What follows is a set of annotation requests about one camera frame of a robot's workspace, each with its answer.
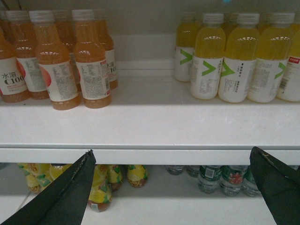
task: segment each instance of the orange juice bottle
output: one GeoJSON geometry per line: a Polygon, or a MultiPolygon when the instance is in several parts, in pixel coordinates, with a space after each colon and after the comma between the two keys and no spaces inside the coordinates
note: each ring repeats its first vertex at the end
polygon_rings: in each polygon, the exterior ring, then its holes
{"type": "Polygon", "coordinates": [[[105,59],[105,49],[98,41],[93,10],[72,10],[77,43],[74,55],[80,75],[80,85],[84,104],[97,109],[109,105],[109,79],[105,59]]]}
{"type": "Polygon", "coordinates": [[[80,104],[67,48],[62,44],[50,10],[30,11],[37,36],[36,57],[56,110],[72,109],[80,104]]]}
{"type": "Polygon", "coordinates": [[[79,74],[76,67],[75,56],[74,56],[74,47],[76,44],[76,38],[73,32],[71,12],[68,10],[54,10],[52,12],[55,19],[54,23],[58,35],[60,37],[60,40],[62,44],[67,47],[70,53],[71,65],[73,68],[77,89],[78,91],[81,91],[80,79],[79,79],[79,74]]]}
{"type": "Polygon", "coordinates": [[[6,11],[15,37],[17,62],[33,99],[46,99],[49,94],[39,69],[35,49],[38,45],[27,11],[6,11]]]}
{"type": "Polygon", "coordinates": [[[102,46],[105,49],[109,86],[110,89],[112,90],[118,86],[116,62],[114,58],[113,39],[108,34],[105,11],[103,9],[97,9],[94,10],[94,14],[96,19],[98,41],[102,44],[102,46]]]}

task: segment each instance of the shelf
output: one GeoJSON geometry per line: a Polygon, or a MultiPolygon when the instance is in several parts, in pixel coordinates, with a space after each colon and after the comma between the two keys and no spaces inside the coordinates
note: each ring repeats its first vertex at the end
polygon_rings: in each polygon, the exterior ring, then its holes
{"type": "Polygon", "coordinates": [[[199,100],[173,70],[119,70],[112,104],[68,111],[50,100],[0,102],[3,162],[73,163],[89,149],[99,164],[249,164],[253,146],[300,164],[300,104],[275,99],[199,100]]]}

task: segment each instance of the white bottle cap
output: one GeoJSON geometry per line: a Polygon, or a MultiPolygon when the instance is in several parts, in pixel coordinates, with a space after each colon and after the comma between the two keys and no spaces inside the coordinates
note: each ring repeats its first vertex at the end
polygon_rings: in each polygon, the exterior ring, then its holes
{"type": "Polygon", "coordinates": [[[92,9],[76,9],[72,10],[74,21],[91,21],[95,20],[95,15],[92,9]]]}
{"type": "Polygon", "coordinates": [[[224,19],[224,14],[222,13],[204,13],[203,23],[206,24],[222,24],[224,19]]]}
{"type": "Polygon", "coordinates": [[[54,22],[54,16],[50,10],[29,11],[29,16],[33,23],[54,22]]]}
{"type": "Polygon", "coordinates": [[[256,25],[259,22],[259,13],[240,13],[238,14],[237,24],[256,25]]]}

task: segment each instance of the clear plastic bottle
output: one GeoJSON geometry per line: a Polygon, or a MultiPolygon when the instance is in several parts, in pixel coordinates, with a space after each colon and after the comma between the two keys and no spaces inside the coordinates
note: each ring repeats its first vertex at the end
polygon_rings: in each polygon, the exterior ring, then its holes
{"type": "Polygon", "coordinates": [[[248,169],[248,165],[225,165],[220,182],[221,191],[227,196],[237,195],[248,169]]]}
{"type": "Polygon", "coordinates": [[[175,48],[175,79],[178,81],[189,82],[191,79],[190,69],[198,29],[196,13],[182,13],[180,25],[177,28],[175,48]]]}
{"type": "Polygon", "coordinates": [[[217,95],[224,50],[223,14],[203,14],[204,27],[198,32],[191,69],[191,94],[199,99],[217,95]]]}
{"type": "Polygon", "coordinates": [[[38,45],[33,25],[27,11],[6,11],[7,19],[15,37],[15,53],[18,66],[24,76],[30,95],[35,100],[49,98],[49,94],[39,69],[35,50],[38,45]]]}
{"type": "Polygon", "coordinates": [[[80,104],[80,96],[67,48],[58,36],[50,10],[30,11],[37,37],[36,57],[46,87],[56,110],[72,109],[80,104]]]}
{"type": "Polygon", "coordinates": [[[94,9],[94,14],[96,19],[98,41],[102,44],[102,46],[105,49],[109,86],[112,90],[118,86],[113,39],[108,34],[105,11],[103,9],[94,9]]]}
{"type": "Polygon", "coordinates": [[[202,165],[198,174],[198,187],[207,194],[214,193],[220,188],[220,178],[222,175],[221,165],[202,165]]]}
{"type": "Polygon", "coordinates": [[[71,58],[71,64],[73,68],[73,73],[75,76],[75,82],[78,91],[81,91],[81,86],[80,86],[80,79],[79,79],[79,74],[78,70],[76,67],[76,62],[75,62],[75,56],[74,56],[74,47],[76,44],[76,38],[74,35],[73,31],[73,25],[72,25],[72,15],[71,12],[68,10],[54,10],[53,16],[55,19],[55,26],[58,32],[58,35],[60,37],[60,40],[62,44],[67,47],[69,53],[70,53],[70,58],[71,58]]]}
{"type": "Polygon", "coordinates": [[[94,12],[91,9],[72,10],[77,42],[74,48],[84,104],[97,109],[111,101],[105,49],[98,41],[94,12]]]}
{"type": "Polygon", "coordinates": [[[259,41],[258,21],[257,13],[238,14],[238,27],[229,35],[218,89],[224,101],[238,103],[247,96],[259,41]]]}
{"type": "Polygon", "coordinates": [[[273,13],[271,26],[260,38],[256,51],[256,64],[247,98],[267,103],[272,101],[280,86],[288,61],[288,51],[292,44],[293,31],[290,25],[294,13],[273,13]]]}

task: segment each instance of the water bottle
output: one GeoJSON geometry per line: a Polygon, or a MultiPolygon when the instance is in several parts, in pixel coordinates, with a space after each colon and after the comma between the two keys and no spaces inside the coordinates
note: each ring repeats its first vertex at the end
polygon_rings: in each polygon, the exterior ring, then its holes
{"type": "Polygon", "coordinates": [[[201,165],[198,175],[199,189],[207,194],[214,193],[219,188],[221,175],[221,165],[201,165]]]}
{"type": "Polygon", "coordinates": [[[220,187],[227,196],[235,196],[240,192],[248,165],[226,165],[222,170],[220,187]]]}

